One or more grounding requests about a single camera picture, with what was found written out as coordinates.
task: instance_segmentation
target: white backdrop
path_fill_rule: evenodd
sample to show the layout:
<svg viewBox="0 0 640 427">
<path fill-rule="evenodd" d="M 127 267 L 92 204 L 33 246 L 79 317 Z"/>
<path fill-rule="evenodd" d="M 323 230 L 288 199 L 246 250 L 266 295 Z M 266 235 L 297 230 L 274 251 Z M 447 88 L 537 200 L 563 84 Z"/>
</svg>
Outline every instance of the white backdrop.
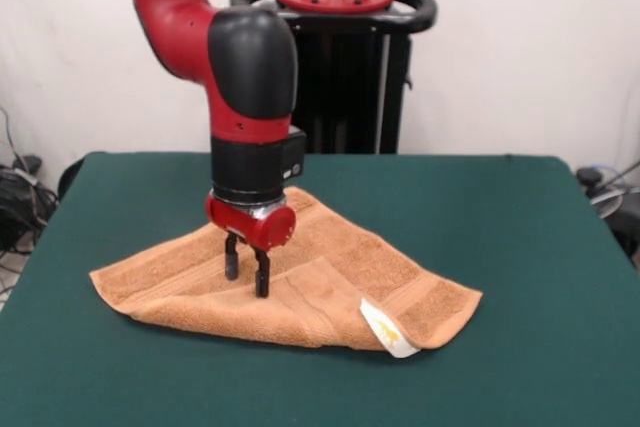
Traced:
<svg viewBox="0 0 640 427">
<path fill-rule="evenodd" d="M 640 0 L 437 1 L 401 152 L 640 156 Z M 49 183 L 89 151 L 208 149 L 204 91 L 165 73 L 131 0 L 0 6 L 0 103 Z"/>
</svg>

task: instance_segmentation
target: orange towel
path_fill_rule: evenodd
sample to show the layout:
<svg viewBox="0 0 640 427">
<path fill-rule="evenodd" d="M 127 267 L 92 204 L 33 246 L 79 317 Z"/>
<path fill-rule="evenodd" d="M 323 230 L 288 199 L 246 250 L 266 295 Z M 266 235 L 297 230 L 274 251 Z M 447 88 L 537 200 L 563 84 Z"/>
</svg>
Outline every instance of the orange towel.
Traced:
<svg viewBox="0 0 640 427">
<path fill-rule="evenodd" d="M 249 247 L 238 244 L 239 278 L 225 278 L 226 234 L 210 224 L 92 272 L 93 284 L 111 308 L 144 323 L 394 355 L 400 341 L 415 351 L 441 347 L 473 316 L 481 292 L 424 270 L 298 188 L 287 197 L 298 225 L 270 253 L 267 299 L 255 296 Z"/>
</svg>

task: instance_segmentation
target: green tablecloth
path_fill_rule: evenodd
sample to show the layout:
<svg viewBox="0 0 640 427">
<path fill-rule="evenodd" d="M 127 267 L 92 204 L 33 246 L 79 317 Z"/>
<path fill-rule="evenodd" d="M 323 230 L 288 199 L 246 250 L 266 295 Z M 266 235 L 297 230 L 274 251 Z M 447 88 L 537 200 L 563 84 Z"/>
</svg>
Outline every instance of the green tablecloth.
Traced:
<svg viewBox="0 0 640 427">
<path fill-rule="evenodd" d="M 88 272 L 202 225 L 208 185 L 204 154 L 88 158 L 0 313 L 2 425 L 640 425 L 640 283 L 561 162 L 308 158 L 298 185 L 485 293 L 404 361 L 111 311 Z"/>
</svg>

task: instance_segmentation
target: towel tag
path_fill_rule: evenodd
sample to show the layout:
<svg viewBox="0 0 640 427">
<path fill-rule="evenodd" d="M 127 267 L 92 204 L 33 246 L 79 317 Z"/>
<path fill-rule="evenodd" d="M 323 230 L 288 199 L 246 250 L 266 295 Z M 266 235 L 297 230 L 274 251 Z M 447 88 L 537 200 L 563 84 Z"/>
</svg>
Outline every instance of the towel tag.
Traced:
<svg viewBox="0 0 640 427">
<path fill-rule="evenodd" d="M 395 358 L 404 359 L 420 352 L 420 349 L 416 349 L 405 339 L 404 335 L 384 312 L 376 309 L 365 299 L 360 302 L 360 312 L 362 312 L 367 324 L 369 324 L 380 343 Z"/>
</svg>

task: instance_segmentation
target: red robot arm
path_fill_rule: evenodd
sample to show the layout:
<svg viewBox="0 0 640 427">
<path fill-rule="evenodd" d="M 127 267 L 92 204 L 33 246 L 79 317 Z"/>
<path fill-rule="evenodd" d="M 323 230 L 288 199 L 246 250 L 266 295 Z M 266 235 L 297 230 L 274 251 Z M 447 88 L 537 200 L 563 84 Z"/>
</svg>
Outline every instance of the red robot arm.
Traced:
<svg viewBox="0 0 640 427">
<path fill-rule="evenodd" d="M 211 221 L 229 232 L 227 277 L 237 277 L 236 241 L 256 250 L 259 296 L 268 295 L 266 253 L 295 228 L 284 181 L 301 175 L 305 136 L 291 128 L 297 57 L 288 25 L 253 7 L 216 9 L 208 0 L 134 0 L 158 61 L 206 89 Z"/>
</svg>

